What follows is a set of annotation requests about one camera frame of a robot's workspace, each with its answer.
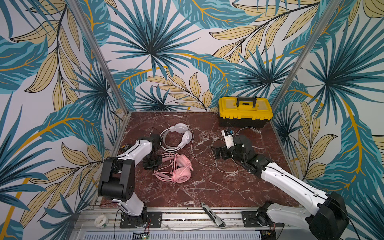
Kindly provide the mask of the black yellow tape measure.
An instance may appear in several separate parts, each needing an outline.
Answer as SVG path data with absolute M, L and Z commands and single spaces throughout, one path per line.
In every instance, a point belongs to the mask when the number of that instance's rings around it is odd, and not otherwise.
M 121 146 L 120 151 L 121 151 L 121 152 L 125 152 L 125 151 L 127 151 L 128 149 L 130 149 L 130 148 L 131 148 L 130 145 L 123 145 L 123 146 Z

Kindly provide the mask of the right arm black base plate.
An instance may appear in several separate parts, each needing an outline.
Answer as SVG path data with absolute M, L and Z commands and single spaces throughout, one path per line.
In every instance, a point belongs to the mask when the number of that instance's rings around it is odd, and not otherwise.
M 258 211 L 243 211 L 241 212 L 241 215 L 245 228 L 273 228 L 283 227 L 285 225 L 282 223 L 272 222 L 266 213 L 259 213 Z

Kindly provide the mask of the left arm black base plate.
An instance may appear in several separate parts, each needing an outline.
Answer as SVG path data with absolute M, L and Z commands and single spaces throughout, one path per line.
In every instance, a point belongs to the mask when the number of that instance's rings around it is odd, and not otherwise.
M 162 212 L 143 212 L 140 216 L 129 216 L 121 214 L 121 229 L 134 229 L 149 227 L 150 229 L 159 229 L 162 225 Z

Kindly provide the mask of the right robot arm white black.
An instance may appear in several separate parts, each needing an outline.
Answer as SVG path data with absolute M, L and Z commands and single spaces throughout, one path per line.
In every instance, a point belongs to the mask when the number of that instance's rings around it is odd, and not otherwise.
M 319 190 L 281 168 L 270 158 L 257 154 L 244 135 L 226 135 L 225 144 L 212 146 L 216 159 L 232 159 L 249 174 L 282 190 L 301 206 L 288 207 L 272 201 L 258 208 L 256 222 L 263 227 L 292 225 L 309 231 L 318 240 L 338 240 L 350 223 L 344 198 Z

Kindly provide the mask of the aluminium front rail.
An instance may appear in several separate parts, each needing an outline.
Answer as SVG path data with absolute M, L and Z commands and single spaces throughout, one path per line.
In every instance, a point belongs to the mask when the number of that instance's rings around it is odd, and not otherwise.
M 149 208 L 148 212 L 162 212 L 162 225 L 159 229 L 121 229 L 121 213 L 115 208 L 100 208 L 84 211 L 74 225 L 71 240 L 134 240 L 141 239 L 144 233 L 149 240 L 261 240 L 267 232 L 274 240 L 313 240 L 308 231 L 284 225 L 283 227 L 245 228 L 241 212 L 257 211 L 256 207 L 213 207 L 212 210 L 226 223 L 219 228 L 201 207 L 193 208 Z M 105 215 L 108 225 L 98 229 L 95 219 Z

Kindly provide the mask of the grey utility knife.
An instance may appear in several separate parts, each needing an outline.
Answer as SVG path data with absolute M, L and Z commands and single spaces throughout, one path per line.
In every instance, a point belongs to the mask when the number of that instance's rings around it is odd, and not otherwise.
M 209 218 L 219 227 L 224 228 L 226 227 L 226 223 L 223 219 L 221 219 L 214 211 L 205 203 L 201 203 L 201 207 L 204 210 L 204 212 L 209 216 Z

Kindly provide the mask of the pink headphones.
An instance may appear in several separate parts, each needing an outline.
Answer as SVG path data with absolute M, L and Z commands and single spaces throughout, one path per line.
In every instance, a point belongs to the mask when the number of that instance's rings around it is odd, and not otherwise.
M 175 153 L 162 154 L 162 162 L 170 162 L 167 166 L 154 170 L 153 175 L 163 182 L 185 183 L 191 178 L 192 163 L 185 155 Z

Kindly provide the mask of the white tape roll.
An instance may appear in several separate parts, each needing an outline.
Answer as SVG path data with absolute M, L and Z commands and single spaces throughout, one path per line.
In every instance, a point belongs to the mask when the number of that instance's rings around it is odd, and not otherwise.
M 98 216 L 95 221 L 94 221 L 94 225 L 96 228 L 98 229 L 103 229 L 105 228 L 109 223 L 109 219 L 107 216 L 105 215 L 100 215 Z

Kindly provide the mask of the yellow black toolbox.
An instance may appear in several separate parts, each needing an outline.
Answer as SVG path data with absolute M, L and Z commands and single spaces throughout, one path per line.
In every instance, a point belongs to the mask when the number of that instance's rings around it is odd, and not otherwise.
M 261 129 L 274 114 L 265 98 L 222 97 L 219 99 L 219 126 Z

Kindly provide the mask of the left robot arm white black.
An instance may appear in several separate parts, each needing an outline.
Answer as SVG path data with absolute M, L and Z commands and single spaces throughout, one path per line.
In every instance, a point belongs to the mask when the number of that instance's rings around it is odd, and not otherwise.
M 98 195 L 118 203 L 125 214 L 140 216 L 145 204 L 135 193 L 135 167 L 144 158 L 155 154 L 160 146 L 161 136 L 151 134 L 136 140 L 121 155 L 106 158 L 99 180 Z

